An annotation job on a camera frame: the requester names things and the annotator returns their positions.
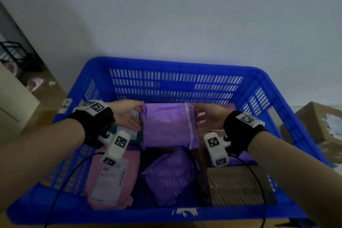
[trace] person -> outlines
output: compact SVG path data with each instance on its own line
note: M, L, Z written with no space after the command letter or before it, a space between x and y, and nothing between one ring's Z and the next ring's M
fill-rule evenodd
M134 131L142 125L131 114L144 102L108 103L115 124ZM199 136L222 129L232 111L215 104L194 103ZM42 180L85 140L80 122L67 118L9 141L0 149L0 212ZM247 151L279 187L320 227L342 225L342 176L300 149L267 131L258 132Z

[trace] floor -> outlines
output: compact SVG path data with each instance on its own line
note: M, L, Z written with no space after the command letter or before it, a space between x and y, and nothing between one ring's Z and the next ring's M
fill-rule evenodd
M66 97L66 93L62 90L62 88L56 83L53 86L49 86L46 83L49 81L54 81L53 76L49 71L44 71L40 73L29 73L23 76L20 80L23 83L31 77L39 76L45 80L44 84L37 89L33 94L36 98L40 101L40 105L38 106L36 112L32 115L30 121L28 122L27 126L23 130L23 133L39 129L42 126L49 125L54 116L56 115L57 110L59 109L60 105L62 104L64 98ZM275 227L275 224L282 224L287 223L288 219L268 219L266 221L265 227L271 228ZM87 228L107 228L107 227L115 227L115 228L156 228L156 227L199 227L199 228L258 228L260 227L261 220L245 220L245 221L216 221L216 222L184 222L184 223L148 223L148 224L136 224L136 225L50 225L51 228L80 228L80 227L87 227ZM2 228L13 228L16 227L15 225L11 224L6 217L5 213L0 214L0 227ZM42 227L40 226L21 226L21 227Z

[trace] black wristband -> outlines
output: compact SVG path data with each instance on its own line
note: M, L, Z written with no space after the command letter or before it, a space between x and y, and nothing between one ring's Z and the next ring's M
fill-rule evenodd
M75 119L83 126L86 134L83 144L87 144L97 149L103 146L103 143L100 142L97 137L105 134L115 122L113 111L110 107L103 109L95 116L91 116L83 110L76 110L74 113L68 115L67 118Z
M231 112L223 124L228 140L232 142L231 146L226 148L226 152L236 156L239 156L243 151L247 151L255 135L261 131L267 131L261 124L253 128L237 119L236 117L242 113L240 110Z

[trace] black cable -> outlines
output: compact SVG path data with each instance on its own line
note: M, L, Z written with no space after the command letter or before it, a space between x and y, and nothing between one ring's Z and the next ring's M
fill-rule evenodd
M260 187L261 193L262 193L262 198L263 198L263 200L264 200L264 207L265 207L264 217L263 217L263 219L262 219L262 223L261 223L261 226L260 226L260 228L263 228L264 225L265 225L265 222L266 222L267 203L266 203L265 192L264 192L264 189L262 188L262 185L261 185L261 183L260 183L260 181L259 181L259 178L256 176L256 174L254 173L254 171L253 171L253 170L252 170L252 169L251 169L251 168L250 168L242 159L239 159L237 156L235 156L235 155L233 155L233 154L229 154L229 153L228 153L228 156L234 157L234 158L238 159L239 161L241 161L242 164L243 164L244 166L246 166L246 167L250 170L250 172L251 172L251 173L253 174L253 176L255 177L257 183L259 184L259 187Z
M45 221L45 225L44 225L44 228L46 228L49 224L49 221L50 221L50 218L51 218L51 215L52 215L52 210L57 202L57 199L59 197L59 195L62 193L63 189L65 188L66 184L68 183L69 179L71 178L71 176L75 173L75 171L78 169L79 166L81 166L84 162L86 162L88 159L90 159L92 156L95 156L95 155L99 155L99 154L105 154L104 152L97 152L97 153L93 153L91 155L89 155L88 157L86 157L83 161L81 161L72 171L71 173L68 175L68 177L66 178L66 180L64 180L61 188L58 190L58 193L55 197L55 200L53 201L51 207L50 207L50 210L48 212L48 216L46 218L46 221Z

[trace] basket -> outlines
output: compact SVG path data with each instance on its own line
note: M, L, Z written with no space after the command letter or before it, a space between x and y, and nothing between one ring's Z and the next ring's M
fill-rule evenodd
M54 122L63 120L74 107L90 99L106 102L119 99L136 99L146 103L203 102L225 104L233 102L237 109L250 112L266 123L270 133L281 137L268 109L274 107L293 138L293 145L329 165L302 124L294 115L268 75L253 67L218 66L97 57L89 60L77 78L69 95L70 107L57 114ZM16 224L43 224L49 208L65 177L85 157L94 152L87 145L66 159L41 183L37 184L7 210ZM83 164L70 179L55 205L50 223L134 223L184 222L232 219L255 219L263 216L263 205L199 207L194 190L185 190L180 205L171 208L153 208L142 204L135 209L94 211L84 195L86 178L91 161ZM273 183L278 204L269 205L267 218L307 217L299 207ZM151 193L138 193L137 201L151 201ZM196 208L196 214L186 217L177 209Z

